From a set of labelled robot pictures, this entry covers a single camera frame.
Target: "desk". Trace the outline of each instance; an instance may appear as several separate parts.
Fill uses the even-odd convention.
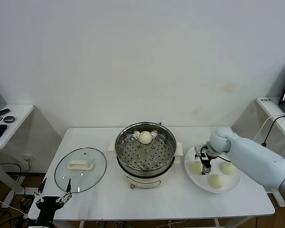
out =
[[[272,121],[278,117],[278,116],[273,116],[273,115],[285,113],[278,106],[279,97],[263,96],[263,97],[258,97],[256,101],[268,116],[272,116],[271,117]],[[280,119],[276,120],[275,124],[278,127],[278,129],[285,135],[285,118],[280,118]]]
[[[28,115],[32,112],[34,109],[34,106],[31,104],[6,104],[6,105],[0,105],[0,110],[9,108],[10,112],[7,114],[2,115],[1,117],[5,117],[8,115],[12,115],[16,118],[16,120],[12,123],[7,123],[7,129],[3,133],[3,135],[0,137],[0,149],[2,149],[8,141],[11,139],[11,137],[14,135],[16,130],[21,126],[21,124],[25,121],[25,119],[28,117]],[[12,191],[8,194],[6,199],[4,200],[4,203],[9,205],[9,201],[12,200],[14,196],[14,192],[20,194],[23,192],[23,188],[21,187],[21,182],[24,180],[24,177],[22,177],[19,180],[19,183],[14,181],[9,175],[7,175],[1,168],[0,168],[0,181],[5,183],[7,186],[9,186]]]
[[[168,127],[184,153],[196,144],[205,143],[217,127]],[[130,189],[123,177],[116,155],[109,145],[123,128],[70,128],[46,173],[45,196],[61,196],[54,173],[59,161],[81,147],[94,147],[104,153],[107,169],[93,188],[73,194],[70,201],[55,214],[57,221],[67,220],[160,220],[240,217],[228,227],[236,227],[254,216],[275,212],[262,186],[243,174],[241,184],[232,192],[214,194],[199,188],[187,175],[183,158],[173,164],[164,184],[154,189]],[[37,219],[35,201],[28,213]]]

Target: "table leg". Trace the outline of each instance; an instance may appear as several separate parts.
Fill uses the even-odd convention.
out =
[[[9,175],[7,175],[1,168],[0,168],[0,181],[5,183],[14,191],[22,191],[22,187],[18,184],[14,179],[12,179]]]
[[[219,224],[218,218],[214,218],[214,221],[215,221],[215,226],[217,228],[220,228],[220,224]]]
[[[25,179],[25,176],[21,176],[18,179],[18,183],[22,184],[24,179]],[[1,207],[8,208],[15,195],[24,195],[24,193],[25,193],[25,195],[34,195],[34,191],[38,191],[38,188],[25,187],[25,188],[22,188],[21,191],[11,190],[11,191],[9,191],[8,195],[5,197]]]
[[[55,227],[58,228],[74,228],[71,224],[69,224],[67,221],[58,221],[58,220],[54,220],[53,224],[55,225]]]
[[[80,221],[79,228],[84,228],[84,221]]]
[[[265,187],[265,190],[267,192],[267,194],[272,194],[276,203],[278,204],[278,206],[280,208],[283,208],[285,207],[285,201],[284,201],[284,198],[282,197],[282,195],[280,194],[280,192],[277,190],[277,189],[274,189],[274,188],[266,188]]]
[[[226,224],[225,228],[236,228],[236,227],[240,226],[242,223],[248,221],[251,218],[253,218],[253,216],[233,218],[230,222],[228,222]]]

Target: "stainless steel pot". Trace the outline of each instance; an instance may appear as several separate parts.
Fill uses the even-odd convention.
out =
[[[141,144],[141,132],[151,132],[150,144]],[[140,122],[125,128],[115,143],[121,168],[138,178],[154,178],[166,172],[174,162],[176,139],[165,127],[151,122]]]

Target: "white plate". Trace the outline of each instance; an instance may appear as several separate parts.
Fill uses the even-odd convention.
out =
[[[186,153],[186,155],[185,155],[184,166],[185,166],[185,170],[186,170],[187,174],[192,179],[192,181],[194,181],[195,184],[197,184],[202,189],[207,190],[209,192],[213,192],[213,193],[227,193],[227,192],[233,191],[234,189],[236,189],[239,186],[239,184],[241,182],[241,177],[242,177],[241,171],[239,169],[237,169],[236,174],[231,175],[231,176],[225,175],[220,170],[220,165],[225,162],[224,160],[222,160],[220,158],[216,158],[216,159],[211,160],[212,168],[211,168],[211,173],[209,175],[193,174],[193,172],[191,171],[191,164],[194,161],[200,161],[200,158],[197,158],[195,160],[195,148],[192,147],[191,149],[189,149],[188,153]],[[222,187],[221,189],[212,188],[209,184],[209,177],[212,174],[222,175],[222,177],[225,180],[225,186]]]

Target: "wooden floor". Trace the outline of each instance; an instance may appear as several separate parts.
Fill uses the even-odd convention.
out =
[[[23,182],[23,185],[26,187],[38,187],[42,181],[43,177],[26,177],[25,181]],[[4,198],[4,196],[8,193],[9,188],[0,182],[0,200]],[[245,222],[240,228],[285,228],[285,208],[279,208],[277,204],[275,203],[274,199],[270,196],[276,212],[272,216],[265,216],[265,217],[258,217],[257,218],[257,224],[256,224],[256,218],[252,218],[249,221]],[[22,196],[17,195],[14,197],[13,203],[17,203],[21,201]],[[19,204],[16,204],[14,206],[15,208],[19,208]],[[10,213],[11,217],[19,215],[20,213],[18,211],[15,211],[13,209],[8,209],[7,212]],[[9,216],[8,214],[5,214],[2,216],[0,219],[0,222],[5,221],[8,219]],[[219,219],[220,225],[223,226],[226,224],[227,221],[230,219]],[[79,227],[79,222],[78,221],[73,221],[70,222],[75,228]],[[123,228],[123,227],[133,227],[133,228],[156,228],[157,226],[160,225],[165,225],[167,224],[168,221],[162,220],[162,221],[127,221],[126,225],[121,223],[117,223],[115,226],[115,222],[109,221],[106,222],[105,227],[106,228]],[[85,228],[96,228],[95,222],[86,222],[85,223]],[[175,227],[206,227],[206,226],[215,226],[215,223],[213,219],[200,219],[200,220],[187,220],[183,223],[178,223],[174,224]],[[9,223],[5,223],[0,226],[0,228],[9,228]],[[104,228],[104,222],[101,221],[97,224],[97,228]]]

